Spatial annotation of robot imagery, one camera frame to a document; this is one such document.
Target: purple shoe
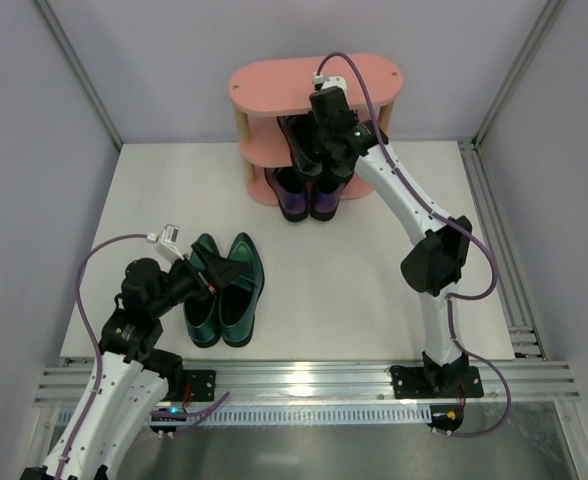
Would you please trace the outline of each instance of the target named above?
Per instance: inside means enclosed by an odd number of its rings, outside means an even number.
[[[334,218],[345,185],[347,183],[334,183],[323,179],[314,184],[310,208],[310,215],[313,219],[328,222]]]
[[[265,180],[278,198],[283,216],[290,222],[300,222],[309,214],[307,187],[292,167],[266,168]]]

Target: pink shoe rack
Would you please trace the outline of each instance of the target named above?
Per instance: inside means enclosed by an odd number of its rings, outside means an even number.
[[[370,53],[350,54],[365,79],[384,131],[389,128],[394,100],[403,87],[403,74],[390,60]],[[312,75],[323,57],[265,60],[238,70],[229,83],[234,103],[239,147],[245,167],[247,191],[256,201],[277,205],[276,195],[265,180],[264,169],[291,165],[289,147],[276,117],[305,114],[311,110],[309,95],[314,91]],[[369,118],[365,97],[356,76],[341,58],[323,68],[325,75],[341,75],[347,83],[347,101],[361,119]],[[341,198],[359,198],[372,191],[355,176]]]

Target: green shoe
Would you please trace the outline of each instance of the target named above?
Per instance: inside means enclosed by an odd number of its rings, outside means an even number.
[[[265,273],[261,257],[247,233],[239,233],[227,256],[249,265],[248,270],[220,293],[219,317],[223,340],[230,347],[244,347],[254,333],[256,304],[263,292]]]
[[[207,250],[219,255],[216,242],[208,233],[198,237],[196,243],[202,245]],[[196,254],[190,255],[190,263],[198,270],[205,268]],[[193,298],[188,298],[183,303],[183,314],[185,315],[185,324],[187,332],[199,348],[207,348],[216,345],[221,338],[221,331],[218,320],[218,295],[212,295],[207,300],[199,302]]]

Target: wall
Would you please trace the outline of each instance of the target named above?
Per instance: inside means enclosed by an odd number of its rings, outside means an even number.
[[[116,158],[32,4],[0,0],[0,479],[19,477]]]
[[[588,408],[588,0],[567,2],[483,153],[545,345]]]
[[[473,136],[545,0],[51,3],[123,140],[176,142],[236,138],[242,65],[333,50],[404,70],[394,136]]]

